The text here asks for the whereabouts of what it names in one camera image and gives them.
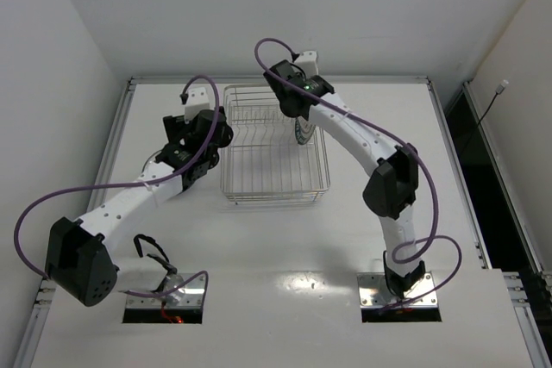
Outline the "green rimmed plate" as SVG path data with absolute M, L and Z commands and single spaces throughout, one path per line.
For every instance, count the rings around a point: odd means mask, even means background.
M 298 117 L 295 119 L 294 123 L 294 134 L 295 139 L 299 145 L 306 145 L 314 132 L 316 131 L 316 126 L 305 119 Z

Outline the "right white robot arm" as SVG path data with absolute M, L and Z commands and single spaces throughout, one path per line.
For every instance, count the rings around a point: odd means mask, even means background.
M 419 175 L 415 152 L 354 121 L 335 88 L 320 76 L 307 78 L 285 59 L 263 76 L 285 116 L 324 130 L 368 175 L 362 198 L 382 227 L 386 285 L 394 296 L 403 299 L 425 273 L 421 258 L 405 261 L 417 253 L 413 203 Z

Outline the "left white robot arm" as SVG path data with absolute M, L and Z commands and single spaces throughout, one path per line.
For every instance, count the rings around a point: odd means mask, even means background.
M 219 161 L 234 133 L 223 108 L 202 109 L 191 121 L 167 116 L 168 138 L 154 162 L 131 187 L 75 220 L 62 217 L 51 227 L 47 276 L 86 307 L 112 291 L 170 302 L 185 285 L 165 253 L 115 260 L 117 245 L 162 203 L 189 190 Z

